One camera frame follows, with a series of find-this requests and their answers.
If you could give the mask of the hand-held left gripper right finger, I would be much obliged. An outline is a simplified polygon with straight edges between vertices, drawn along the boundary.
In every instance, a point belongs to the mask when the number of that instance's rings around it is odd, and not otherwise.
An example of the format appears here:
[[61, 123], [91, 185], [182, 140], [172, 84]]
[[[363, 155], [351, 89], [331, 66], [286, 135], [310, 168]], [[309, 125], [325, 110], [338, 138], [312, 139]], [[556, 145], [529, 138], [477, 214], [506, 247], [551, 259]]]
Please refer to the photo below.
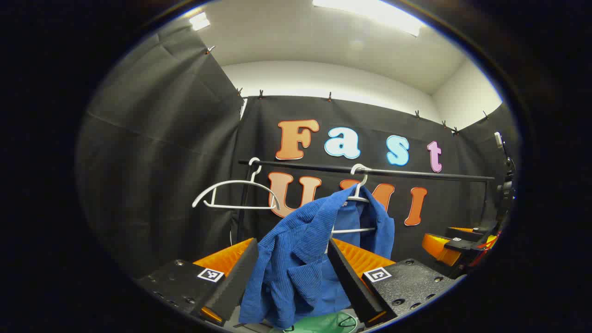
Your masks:
[[341, 240], [330, 240], [327, 254], [366, 329], [386, 327], [419, 312], [463, 280], [448, 278], [415, 259], [394, 263]]

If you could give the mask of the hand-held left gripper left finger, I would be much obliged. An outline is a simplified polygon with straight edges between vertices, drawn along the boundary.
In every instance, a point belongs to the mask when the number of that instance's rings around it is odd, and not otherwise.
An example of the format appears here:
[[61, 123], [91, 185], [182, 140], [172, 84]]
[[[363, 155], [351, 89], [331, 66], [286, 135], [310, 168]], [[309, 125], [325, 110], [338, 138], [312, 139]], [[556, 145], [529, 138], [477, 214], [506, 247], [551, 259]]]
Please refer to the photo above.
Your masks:
[[222, 327], [239, 306], [258, 255], [250, 238], [194, 262], [175, 259], [136, 282], [189, 318]]

